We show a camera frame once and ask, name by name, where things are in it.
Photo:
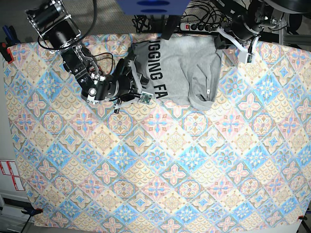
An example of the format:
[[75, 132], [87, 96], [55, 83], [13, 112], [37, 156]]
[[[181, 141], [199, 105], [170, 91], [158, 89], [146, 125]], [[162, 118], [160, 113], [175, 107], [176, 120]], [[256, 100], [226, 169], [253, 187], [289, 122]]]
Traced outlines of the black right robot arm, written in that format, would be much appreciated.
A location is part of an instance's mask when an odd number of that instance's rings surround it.
[[134, 60], [120, 59], [114, 71], [105, 74], [96, 57], [82, 44], [84, 36], [61, 0], [46, 0], [25, 13], [38, 33], [39, 46], [60, 52], [63, 67], [74, 75], [85, 102], [113, 102], [118, 113], [121, 107], [140, 101], [142, 85]]

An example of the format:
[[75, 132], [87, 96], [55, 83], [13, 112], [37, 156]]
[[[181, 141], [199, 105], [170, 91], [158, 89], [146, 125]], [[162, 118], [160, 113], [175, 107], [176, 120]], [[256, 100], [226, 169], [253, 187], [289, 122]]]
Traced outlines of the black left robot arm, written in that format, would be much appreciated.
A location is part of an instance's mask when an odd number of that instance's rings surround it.
[[311, 16], [309, 0], [252, 0], [243, 7], [234, 0], [215, 0], [215, 6], [228, 17], [217, 27], [217, 49], [227, 49], [235, 42], [237, 48], [255, 47], [255, 40], [270, 43], [310, 46], [311, 35], [299, 34], [302, 18]]

